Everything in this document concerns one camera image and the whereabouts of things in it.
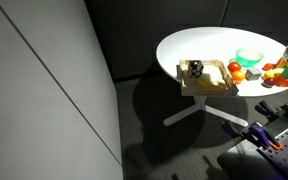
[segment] table leg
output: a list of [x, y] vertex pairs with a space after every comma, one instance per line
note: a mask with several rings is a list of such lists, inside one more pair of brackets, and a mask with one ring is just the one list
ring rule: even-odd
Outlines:
[[165, 119], [164, 125], [165, 126], [172, 125], [172, 124], [176, 123], [177, 121], [183, 119], [184, 117], [186, 117], [186, 116], [188, 116], [188, 115], [201, 109], [201, 110], [204, 110], [204, 111], [209, 112], [211, 114], [214, 114], [216, 116], [227, 119], [227, 120], [234, 122], [236, 124], [239, 124], [243, 127], [248, 126], [247, 121], [245, 121], [244, 119], [238, 118], [236, 116], [230, 115], [228, 113], [225, 113], [223, 111], [220, 111], [218, 109], [215, 109], [215, 108], [212, 108], [210, 106], [205, 105], [205, 100], [206, 100], [206, 96], [194, 96], [195, 104], [193, 106], [190, 106], [190, 107], [174, 114], [173, 116]]

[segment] floor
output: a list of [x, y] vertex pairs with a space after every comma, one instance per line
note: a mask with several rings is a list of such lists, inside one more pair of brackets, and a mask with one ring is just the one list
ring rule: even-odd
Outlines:
[[[152, 66], [141, 79], [116, 83], [125, 180], [229, 179], [217, 157], [233, 146], [221, 129], [224, 119], [198, 111], [165, 127], [163, 120], [193, 104], [179, 83]], [[268, 120], [254, 106], [288, 102], [288, 90], [258, 98], [207, 98], [206, 104], [249, 123]]]

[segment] yellow fruit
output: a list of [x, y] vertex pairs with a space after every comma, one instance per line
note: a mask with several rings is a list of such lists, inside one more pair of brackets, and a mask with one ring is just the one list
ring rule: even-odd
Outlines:
[[203, 80], [202, 78], [196, 79], [196, 87], [202, 88], [202, 89], [224, 89], [225, 88], [225, 86], [223, 86], [222, 83], [215, 85], [215, 84], [212, 84], [211, 82]]
[[273, 70], [268, 70], [264, 73], [264, 78], [274, 78], [275, 72]]

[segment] green bowl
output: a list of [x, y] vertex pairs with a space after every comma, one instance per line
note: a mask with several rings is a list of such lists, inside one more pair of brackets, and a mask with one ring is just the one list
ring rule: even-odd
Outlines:
[[263, 59], [264, 55], [253, 49], [239, 49], [236, 51], [235, 61], [243, 68], [251, 68]]

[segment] white panel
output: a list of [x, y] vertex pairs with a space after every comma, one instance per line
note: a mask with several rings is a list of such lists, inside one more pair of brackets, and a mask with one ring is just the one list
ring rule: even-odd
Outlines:
[[0, 180], [121, 180], [122, 168], [0, 12]]
[[0, 0], [121, 161], [116, 91], [83, 0]]

